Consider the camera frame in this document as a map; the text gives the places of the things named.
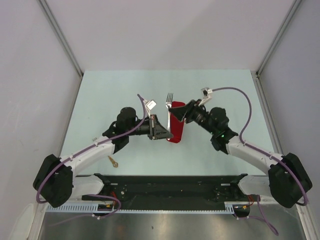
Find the red satin napkin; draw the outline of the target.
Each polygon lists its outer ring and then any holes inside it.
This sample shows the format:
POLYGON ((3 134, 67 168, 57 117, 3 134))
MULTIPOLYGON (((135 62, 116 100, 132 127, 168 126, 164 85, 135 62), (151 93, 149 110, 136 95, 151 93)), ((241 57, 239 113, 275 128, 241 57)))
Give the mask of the red satin napkin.
MULTIPOLYGON (((181 101, 172 101, 172 107, 180 107, 186 105, 181 101)), ((179 143, 182 139, 184 129, 184 122, 179 122, 176 117, 170 114, 170 132, 173 134, 173 138, 166 139, 171 143, 179 143)))

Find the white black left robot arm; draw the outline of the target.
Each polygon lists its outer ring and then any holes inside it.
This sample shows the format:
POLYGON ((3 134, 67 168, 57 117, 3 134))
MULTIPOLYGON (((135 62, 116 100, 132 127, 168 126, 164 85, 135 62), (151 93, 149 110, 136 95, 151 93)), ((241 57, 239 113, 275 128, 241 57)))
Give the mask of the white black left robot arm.
POLYGON ((141 135, 150 140, 173 137, 148 107, 143 107, 142 118, 138 118, 134 108, 122 108, 116 120, 89 146, 65 156, 50 154, 43 160, 32 184, 36 190, 36 201, 49 203, 54 208, 61 206, 75 192, 76 176, 80 172, 122 150, 129 143, 130 136, 141 135))

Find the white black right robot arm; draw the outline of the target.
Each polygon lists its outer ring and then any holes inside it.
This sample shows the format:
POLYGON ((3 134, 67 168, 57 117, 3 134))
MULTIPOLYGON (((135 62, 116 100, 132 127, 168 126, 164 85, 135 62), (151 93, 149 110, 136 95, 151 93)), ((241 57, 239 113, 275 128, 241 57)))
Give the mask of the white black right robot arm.
POLYGON ((195 122, 211 134, 211 144, 221 151, 244 160, 264 175, 241 175, 236 185, 230 188, 231 196, 242 201, 248 195, 272 197, 285 208, 307 205, 307 192, 313 184, 300 159, 293 153, 282 155, 266 151, 245 141, 232 131, 226 111, 214 107, 207 112, 199 101, 191 100, 187 105, 169 109, 178 121, 195 122))

